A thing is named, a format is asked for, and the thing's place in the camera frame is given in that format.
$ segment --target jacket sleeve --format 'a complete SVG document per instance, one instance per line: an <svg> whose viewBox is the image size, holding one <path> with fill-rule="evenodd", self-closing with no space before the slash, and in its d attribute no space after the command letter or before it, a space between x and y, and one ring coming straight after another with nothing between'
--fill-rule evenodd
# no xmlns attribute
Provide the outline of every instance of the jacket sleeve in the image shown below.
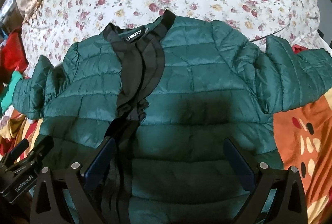
<svg viewBox="0 0 332 224"><path fill-rule="evenodd" d="M332 88L332 57L324 49L294 54L290 44L276 36L267 38L265 53L253 45L242 47L234 67L265 113L304 106Z"/></svg>
<svg viewBox="0 0 332 224"><path fill-rule="evenodd" d="M40 56L31 79L16 84L13 107L29 119L43 118L45 104L59 93L58 72L48 58Z"/></svg>

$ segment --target metal screw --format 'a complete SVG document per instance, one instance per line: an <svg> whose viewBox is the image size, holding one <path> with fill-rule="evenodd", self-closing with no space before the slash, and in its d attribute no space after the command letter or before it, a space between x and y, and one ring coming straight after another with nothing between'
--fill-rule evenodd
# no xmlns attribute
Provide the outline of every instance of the metal screw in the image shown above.
<svg viewBox="0 0 332 224"><path fill-rule="evenodd" d="M74 163L71 165L71 168L72 168L72 169L77 169L79 166L80 166L80 164L79 164L78 162L74 162Z"/></svg>
<svg viewBox="0 0 332 224"><path fill-rule="evenodd" d="M44 167L41 169L41 172L44 174L44 173L47 173L49 171L49 168L48 167Z"/></svg>
<svg viewBox="0 0 332 224"><path fill-rule="evenodd" d="M291 169L292 172L294 172L294 173L297 173L297 172L298 172L298 169L297 169L297 167L295 167L295 166L292 166L290 169Z"/></svg>
<svg viewBox="0 0 332 224"><path fill-rule="evenodd" d="M267 169L269 166L268 166L267 163L265 163L265 162L261 162L261 163L259 164L259 167L261 167L262 169Z"/></svg>

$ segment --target red cloth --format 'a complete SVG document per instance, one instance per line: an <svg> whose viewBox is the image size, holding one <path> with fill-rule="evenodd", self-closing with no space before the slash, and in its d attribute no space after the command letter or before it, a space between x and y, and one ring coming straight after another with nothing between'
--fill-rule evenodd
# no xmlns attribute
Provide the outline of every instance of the red cloth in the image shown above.
<svg viewBox="0 0 332 224"><path fill-rule="evenodd" d="M308 48L305 48L303 46L300 46L300 45L297 45L297 44L294 44L292 46L292 49L293 49L293 52L295 54L298 54L299 52L302 52L302 51L306 51L306 50L309 50Z"/></svg>
<svg viewBox="0 0 332 224"><path fill-rule="evenodd" d="M13 30L1 50L0 83L8 84L15 70L23 73L28 67L29 63L25 56L21 33L21 28Z"/></svg>

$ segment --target green puffer jacket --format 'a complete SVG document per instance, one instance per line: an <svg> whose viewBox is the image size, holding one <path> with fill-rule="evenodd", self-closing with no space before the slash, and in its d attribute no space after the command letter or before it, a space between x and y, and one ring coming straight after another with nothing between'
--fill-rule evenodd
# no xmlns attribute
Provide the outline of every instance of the green puffer jacket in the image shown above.
<svg viewBox="0 0 332 224"><path fill-rule="evenodd" d="M161 20L145 25L145 35ZM115 34L125 40L135 31ZM83 161L117 117L122 66L104 36L74 43L58 67L41 56L32 78L16 85L14 107L30 119L44 118L38 140L54 138L44 161L53 169ZM224 138L233 136L258 161L282 169L273 114L330 89L332 58L323 49L295 55L274 36L263 53L223 22L178 16L160 44L165 68L132 141L130 221L230 220L248 193L225 160Z"/></svg>

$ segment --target teal cloth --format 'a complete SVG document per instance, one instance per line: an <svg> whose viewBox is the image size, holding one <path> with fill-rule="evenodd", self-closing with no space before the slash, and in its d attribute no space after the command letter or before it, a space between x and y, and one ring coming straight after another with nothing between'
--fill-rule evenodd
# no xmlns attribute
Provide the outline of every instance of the teal cloth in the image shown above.
<svg viewBox="0 0 332 224"><path fill-rule="evenodd" d="M22 74L20 74L18 71L14 71L9 84L4 87L3 91L1 92L1 116L9 108L9 106L12 105L15 86L17 82L21 79L23 79Z"/></svg>
<svg viewBox="0 0 332 224"><path fill-rule="evenodd" d="M131 223L227 222L248 193L225 160L223 140L231 135L259 162L282 169L273 114L327 92L332 58L322 49L295 55L275 36L263 53L223 22L178 16L161 45L165 69L132 145ZM37 142L54 138L45 165L67 168L100 144L117 116L120 73L99 34L74 43L58 67L41 56L32 78L17 83L14 107L44 118ZM273 192L263 212L272 199Z"/></svg>

